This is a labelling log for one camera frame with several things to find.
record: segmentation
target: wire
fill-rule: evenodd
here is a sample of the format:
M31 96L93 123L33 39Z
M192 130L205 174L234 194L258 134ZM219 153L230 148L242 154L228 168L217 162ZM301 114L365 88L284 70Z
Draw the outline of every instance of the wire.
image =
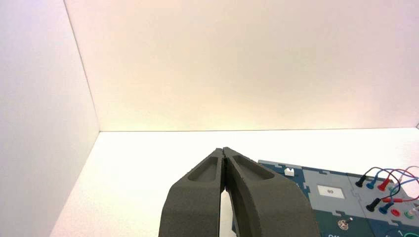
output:
M419 235L414 234L414 233L406 233L403 237L407 237L407 236L415 236L415 237L419 237Z
M372 168L370 168L367 172L365 172L365 176L367 176L367 174L368 174L368 172L370 172L371 170L373 170L373 169L380 169L380 170L384 170L385 172L387 172L388 173L388 176L393 176L393 178L397 181L397 184L399 185L398 186L398 189L397 189L397 192L396 193L394 193L394 194L390 194L390 195L388 195L388 196L385 196L385 197L383 197L383 198L380 198L380 200L383 200L384 198L390 198L390 197L392 197L392 196L394 196L394 195L396 195L396 194L398 194L399 192L400 192L400 182L399 182L399 180L396 178L396 176L394 176L394 174L392 174L392 172L394 171L391 171L391 172L388 172L387 170L385 170L385 169L382 169L382 168L380 168L380 167L376 167L376 166L374 166L374 167L372 167Z
M410 168L419 168L419 166L411 165L411 166L409 166L409 167L406 168L406 171L408 171ZM403 174L400 176L400 178L399 178L399 181L400 182L402 181L403 175L405 175L405 173L406 172L404 171Z
M391 171L391 172L389 172L388 173L388 176L387 176L387 178L388 177L390 177L390 175L392 175L393 176L393 171ZM406 171L406 170L402 170L402 171L405 171L406 173L408 173L408 174L410 174L410 175L412 175L412 173L410 173L410 172L408 172L408 171ZM419 199L419 196L417 196L416 198L413 198L413 199L408 199L408 200L402 200L402 202L405 202L405 201L414 201L414 200L418 200Z
M409 183L409 182L412 182L412 181L418 180L418 179L419 179L419 178L418 178L418 177L416 177L416 178L414 178L414 179L410 179L410 180L404 181L404 182L400 183L400 186L402 186L402 185L404 185L404 184L407 184L407 183ZM395 188L395 187L391 188L390 193L392 193L392 192L394 191L394 188Z
M410 178L415 178L416 176L414 176L414 175L408 175L408 174L405 174L405 172L402 172L402 171L400 171L400 170L398 170L398 169L391 169L391 168L386 168L386 169L383 169L383 170L380 170L379 172L377 172L377 174L374 176L374 180L375 181L377 181L377 178L378 178L378 174L380 174L382 171L385 171L385 170L394 170L394 171L397 171L397 172L399 172L399 173L401 173L402 175L401 175L401 177L403 177L403 176L407 176L407 177L410 177Z

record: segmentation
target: cable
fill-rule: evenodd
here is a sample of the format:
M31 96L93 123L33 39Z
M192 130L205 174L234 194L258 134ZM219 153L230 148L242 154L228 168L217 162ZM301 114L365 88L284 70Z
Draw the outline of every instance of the cable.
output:
M388 179L388 177L390 177L390 175L392 175L393 177L394 177L394 175L392 174L393 173L393 171L391 171L391 172L389 172L388 173L388 176L387 176L387 179ZM410 174L411 176L414 176L414 175L412 175L412 173L410 173L410 172L408 172L408 171L406 171L406 170L402 170L402 171L405 171L406 173L408 173L408 174ZM399 180L397 180L397 183L398 183L398 185L399 185L399 189L398 189L398 192L400 191L400 182L399 182ZM416 198L413 198L413 199L409 199L409 200L402 200L402 202L405 202L405 201L414 201L414 200L417 200L419 198L419 196L417 196Z
M408 237L408 236L415 236L415 237L419 237L419 235L414 234L414 233L406 233L403 237Z
M402 185L404 185L404 184L407 184L407 183L409 183L409 182L412 182L412 181L418 180L418 179L419 179L419 178L418 178L418 177L416 177L416 178L414 178L414 179L410 179L410 180L404 181L404 182L400 183L400 186L402 186ZM390 190L390 194L394 191L394 188L395 188L395 187L391 188L391 190Z
M394 170L394 169L391 169L391 168L385 168L385 169L383 169L383 170ZM378 179L378 175L383 171L383 170L380 170L379 172L377 172L376 173L376 175L375 175L375 177L373 178L373 180L371 181L371 182L369 182L369 183L367 183L367 188L369 188L369 189L373 189L374 188L374 185L376 184L376 182L377 182L377 179ZM399 173L401 173L402 175L401 175L401 177L403 177L403 176L408 176L408 177L411 177L411 178L414 178L415 176L410 176L410 175L407 175L407 174L405 174L405 172L401 172L401 171L399 171L399 170L396 170L396 172L399 172Z
M357 184L357 186L359 187L359 185L361 185L362 186L362 182L364 182L364 180L365 180L365 178L367 177L367 174L368 174L368 172L370 172L371 170L373 170L373 169L379 169L379 170L383 170L383 171L385 171L385 172L387 172L388 173L388 176L392 176L396 181L397 181L397 184L399 185L398 186L398 189L397 189L397 192L396 193L394 193L394 194L390 194L390 195L388 195L388 196L385 196L385 197L383 197L383 198L379 198L379 200L383 200L383 199L385 199L385 198L390 198L390 197L392 197L392 196L394 196L394 195L396 195L396 194L398 194L399 192L400 192L400 182L399 182L399 180L396 178L396 176L394 176L393 174L392 174L392 172L394 171L391 171L391 172L388 172L387 170L385 170L385 169L382 169L382 168L380 168L380 167L376 167L376 166L374 166L374 167L372 167L372 168L370 168L367 172L365 172L365 174L361 177L361 179L358 181L358 182L360 182L360 183L358 183Z
M410 168L419 168L419 166L411 165L411 166L409 166L409 167L406 168L406 171L408 171ZM404 171L403 174L400 176L400 178L399 178L399 181L400 182L402 181L403 175L405 175L405 173L406 172Z
M414 176L414 175L409 175L409 174L406 174L405 173L405 171L407 171L407 169L405 170L405 171L400 171L400 170L402 170L402 169L391 169L391 168L386 168L386 169L383 169L383 170L394 170L394 171L397 171L398 173L401 173L402 175L401 175L401 177L403 177L403 176L407 176L407 177L410 177L410 178L415 178L416 176ZM374 176L374 179L375 178L378 178L378 174L380 174L383 170L380 170L379 172L377 172L377 174Z

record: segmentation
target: white connector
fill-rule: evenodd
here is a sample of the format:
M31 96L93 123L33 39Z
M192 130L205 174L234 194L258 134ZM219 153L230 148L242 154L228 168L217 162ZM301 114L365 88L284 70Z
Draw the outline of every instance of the white connector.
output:
M285 176L292 176L292 177L294 177L294 169L293 168L286 168L284 170L284 174L285 174Z

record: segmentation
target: gray panel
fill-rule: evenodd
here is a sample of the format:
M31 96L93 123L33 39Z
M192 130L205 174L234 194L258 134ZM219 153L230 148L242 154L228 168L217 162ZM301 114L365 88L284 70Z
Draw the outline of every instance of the gray panel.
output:
M325 174L312 170L303 170L305 179L304 187L310 188L308 197L310 198L313 209L328 211L335 216L341 216L336 211L343 211L349 216L364 217L364 212L358 202L359 198L350 192L352 186L348 177L345 175L330 174L328 171L323 172ZM317 185L341 188L345 199L321 196Z
M392 222L394 221L400 221L402 224L405 225L411 225L411 226L419 226L419 220L417 218L409 219L407 218L403 212L410 210L414 207L413 202L403 202L403 203L395 203L389 210L396 208L401 212L401 215L399 217L396 217L392 215L390 212L386 215L379 212L378 208L381 206L384 206L385 203L381 202L374 212L368 211L365 206L370 204L375 198L382 198L389 194L389 191L386 190L386 192L382 192L379 189L377 189L377 185L379 185L381 182L376 183L376 187L374 189L368 189L365 184L362 188L359 188L355 185L355 182L358 181L359 178L356 177L348 177L351 185L352 185L352 191L355 195L357 195L359 199L359 203L362 207L363 212L365 213L365 216L370 219L380 220L380 221L386 221L390 225L397 226L396 223ZM410 199L409 196L404 192L404 190L400 190L400 192L397 194L397 197L403 198L403 199Z

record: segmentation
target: blue wire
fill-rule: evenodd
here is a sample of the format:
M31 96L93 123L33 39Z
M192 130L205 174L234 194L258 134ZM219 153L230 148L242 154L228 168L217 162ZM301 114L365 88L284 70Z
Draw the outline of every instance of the blue wire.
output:
M407 176L407 177L410 177L410 178L415 178L415 176L412 176L412 175L410 175L410 174L405 174L405 173L403 173L403 172L402 172L402 171L400 171L400 170L395 170L395 169L390 169L390 168L383 169L383 170L394 170L394 171L396 171L396 172L401 173L401 174L402 174L402 175L404 175L404 176ZM374 179L370 182L370 184L375 184L375 183L377 182L377 179L378 179L378 174L380 174L383 170L380 170L379 172L377 172L377 174L375 175Z
M414 179L409 179L409 180L406 180L406 181L404 181L404 182L401 182L400 183L400 186L402 186L402 185L404 185L404 184L407 184L407 183L409 183L409 182L412 182L412 181L416 181L416 180L418 180L419 178L418 177L415 177ZM390 194L392 194L393 193L393 191L398 187L399 185L397 184L396 186L394 186L393 188L391 188L391 190L390 190ZM393 202L393 196L391 196L390 197L390 202Z

